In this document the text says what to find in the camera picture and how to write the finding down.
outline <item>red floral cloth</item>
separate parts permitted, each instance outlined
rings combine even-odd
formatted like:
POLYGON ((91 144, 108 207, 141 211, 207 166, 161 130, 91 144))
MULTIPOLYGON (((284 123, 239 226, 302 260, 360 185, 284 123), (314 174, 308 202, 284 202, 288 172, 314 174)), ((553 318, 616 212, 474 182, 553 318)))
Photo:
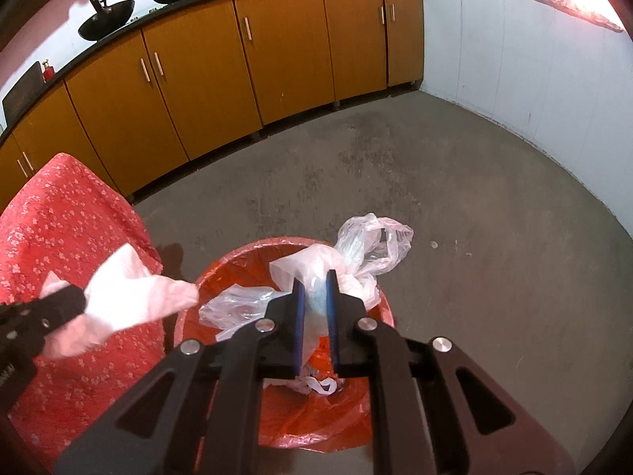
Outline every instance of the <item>red floral cloth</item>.
MULTIPOLYGON (((128 202, 67 154, 45 165, 0 218, 0 302, 39 296, 46 275, 86 287, 126 242, 153 273, 163 267, 128 202)), ((112 336, 75 358, 37 358, 37 377, 9 418, 48 468, 59 453, 164 355, 160 322, 112 336)))

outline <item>white cloth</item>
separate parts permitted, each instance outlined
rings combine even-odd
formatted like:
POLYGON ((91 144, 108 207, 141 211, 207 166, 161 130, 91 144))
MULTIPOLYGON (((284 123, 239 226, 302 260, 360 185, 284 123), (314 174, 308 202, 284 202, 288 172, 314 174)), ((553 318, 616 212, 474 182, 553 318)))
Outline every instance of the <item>white cloth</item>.
MULTIPOLYGON (((40 297, 67 285, 50 272, 40 297)), ((198 301, 195 284, 151 275, 130 244, 124 244, 97 269, 83 293, 84 313, 46 336, 46 357, 80 355, 115 332, 162 319, 198 301)))

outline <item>black countertop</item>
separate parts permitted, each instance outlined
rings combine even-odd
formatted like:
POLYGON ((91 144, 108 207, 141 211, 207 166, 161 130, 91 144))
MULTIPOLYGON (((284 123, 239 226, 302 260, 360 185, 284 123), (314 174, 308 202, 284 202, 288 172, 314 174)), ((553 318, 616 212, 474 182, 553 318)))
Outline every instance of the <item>black countertop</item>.
POLYGON ((70 61, 67 65, 61 68, 52 79, 50 79, 31 99, 30 102, 24 107, 22 112, 19 113, 17 119, 13 123, 7 123, 7 128, 5 131, 0 134, 0 145, 9 137, 15 128, 15 126, 20 123, 20 120, 26 115, 29 110, 53 87, 58 85, 68 74, 70 74, 75 68, 77 68, 81 63, 86 61, 91 55, 96 53, 98 50, 103 47, 109 45, 113 41, 121 38, 122 36, 128 34, 133 30, 137 30, 138 28, 144 27, 149 23, 152 23, 156 19, 160 19, 172 12, 177 12, 178 10, 185 9, 186 7, 195 6, 204 2, 208 2, 210 0, 181 0, 174 4, 170 4, 164 6, 154 12, 148 13, 135 21, 132 21, 125 25, 124 27, 119 28, 114 31, 112 34, 104 37, 97 41, 94 45, 88 47, 83 52, 81 52, 77 57, 75 57, 72 61, 70 61))

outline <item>plastic bag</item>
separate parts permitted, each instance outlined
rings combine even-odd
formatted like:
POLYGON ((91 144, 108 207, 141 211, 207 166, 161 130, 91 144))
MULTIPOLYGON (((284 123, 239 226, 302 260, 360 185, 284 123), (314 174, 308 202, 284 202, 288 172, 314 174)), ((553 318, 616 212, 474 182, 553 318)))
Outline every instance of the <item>plastic bag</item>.
POLYGON ((302 395, 308 395, 309 392, 315 391, 319 395, 328 396, 343 386, 342 379, 334 376, 319 379, 316 377, 318 375, 318 370, 308 362, 301 367, 299 376, 295 377, 294 380, 264 379, 264 389, 268 386, 287 386, 302 395))
POLYGON ((198 311, 200 323, 222 329, 217 341, 229 339, 245 323, 264 317, 268 302, 286 295, 272 287, 242 287, 234 283, 198 311))
POLYGON ((339 229, 334 247, 313 244, 270 263, 270 276, 280 289, 232 285, 200 307, 201 321, 223 329, 217 341, 228 339, 242 325, 264 316, 272 298, 292 291, 294 279, 306 289, 303 364, 327 336, 327 272, 336 270, 339 290, 363 300, 367 310, 380 300, 376 275, 391 271, 411 249, 413 229, 375 214, 350 218, 339 229))

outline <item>kitchen cabinet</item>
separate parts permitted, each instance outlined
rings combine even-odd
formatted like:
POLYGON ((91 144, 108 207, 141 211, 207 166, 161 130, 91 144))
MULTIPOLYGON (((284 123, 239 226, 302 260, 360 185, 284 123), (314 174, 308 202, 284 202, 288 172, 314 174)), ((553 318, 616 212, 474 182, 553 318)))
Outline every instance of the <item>kitchen cabinet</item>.
POLYGON ((0 146, 0 213, 29 179, 29 174, 17 142, 10 135, 0 146))
POLYGON ((382 0, 324 0, 337 100, 387 88, 382 0))
POLYGON ((116 189, 83 127, 63 82, 49 91, 18 123, 13 137, 23 162, 34 173, 58 153, 68 153, 84 163, 101 180, 116 189))
POLYGON ((140 30, 97 52, 66 78, 66 86, 123 195, 187 162, 140 30))
POLYGON ((264 124, 334 101, 323 0, 234 0, 264 124))
POLYGON ((190 159, 262 128, 233 0, 172 14, 143 35, 190 159))
POLYGON ((424 70, 422 0, 385 0, 389 85, 421 80, 424 70))

